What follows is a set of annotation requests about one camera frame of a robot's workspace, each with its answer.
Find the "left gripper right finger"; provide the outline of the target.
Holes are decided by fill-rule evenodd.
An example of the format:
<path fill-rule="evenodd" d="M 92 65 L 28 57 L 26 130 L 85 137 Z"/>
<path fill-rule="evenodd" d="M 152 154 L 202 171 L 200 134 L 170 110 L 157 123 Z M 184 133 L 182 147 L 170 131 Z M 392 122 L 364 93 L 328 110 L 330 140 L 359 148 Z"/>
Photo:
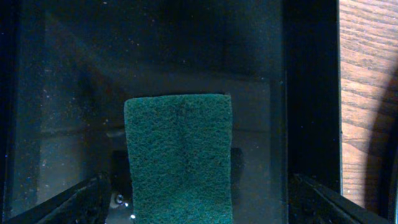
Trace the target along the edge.
<path fill-rule="evenodd" d="M 389 224 L 317 181 L 292 174 L 288 183 L 289 223 L 293 224 Z"/>

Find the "green yellow sponge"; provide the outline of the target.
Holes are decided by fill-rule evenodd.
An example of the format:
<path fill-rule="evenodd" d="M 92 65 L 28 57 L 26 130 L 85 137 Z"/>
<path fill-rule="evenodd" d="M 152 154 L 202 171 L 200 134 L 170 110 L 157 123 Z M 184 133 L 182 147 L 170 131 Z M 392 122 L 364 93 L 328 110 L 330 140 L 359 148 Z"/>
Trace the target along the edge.
<path fill-rule="evenodd" d="M 229 95 L 131 98 L 124 122 L 134 223 L 232 223 Z"/>

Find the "black rectangular tray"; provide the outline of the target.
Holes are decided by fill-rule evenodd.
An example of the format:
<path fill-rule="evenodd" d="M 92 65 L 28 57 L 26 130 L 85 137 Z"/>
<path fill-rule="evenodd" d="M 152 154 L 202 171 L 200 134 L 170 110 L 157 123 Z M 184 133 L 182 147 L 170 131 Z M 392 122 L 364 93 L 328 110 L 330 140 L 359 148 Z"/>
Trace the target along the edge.
<path fill-rule="evenodd" d="M 99 172 L 134 223 L 131 98 L 231 97 L 232 223 L 289 223 L 288 183 L 341 194 L 337 1 L 2 1 L 1 222 Z"/>

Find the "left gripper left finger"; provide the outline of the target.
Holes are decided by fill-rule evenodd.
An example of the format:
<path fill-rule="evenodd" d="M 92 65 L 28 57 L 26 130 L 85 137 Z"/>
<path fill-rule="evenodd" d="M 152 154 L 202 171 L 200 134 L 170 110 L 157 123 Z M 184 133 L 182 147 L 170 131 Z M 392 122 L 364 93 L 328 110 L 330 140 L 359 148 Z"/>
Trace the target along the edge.
<path fill-rule="evenodd" d="M 111 181 L 99 172 L 5 222 L 7 224 L 104 224 L 111 200 Z"/>

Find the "black round tray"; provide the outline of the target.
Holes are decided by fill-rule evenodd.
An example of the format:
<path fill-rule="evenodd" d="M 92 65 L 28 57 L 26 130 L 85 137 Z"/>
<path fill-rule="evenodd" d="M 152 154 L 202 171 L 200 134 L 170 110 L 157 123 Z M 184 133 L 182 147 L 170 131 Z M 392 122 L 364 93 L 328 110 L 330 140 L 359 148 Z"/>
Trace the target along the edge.
<path fill-rule="evenodd" d="M 379 210 L 389 223 L 397 224 L 397 116 L 382 160 Z"/>

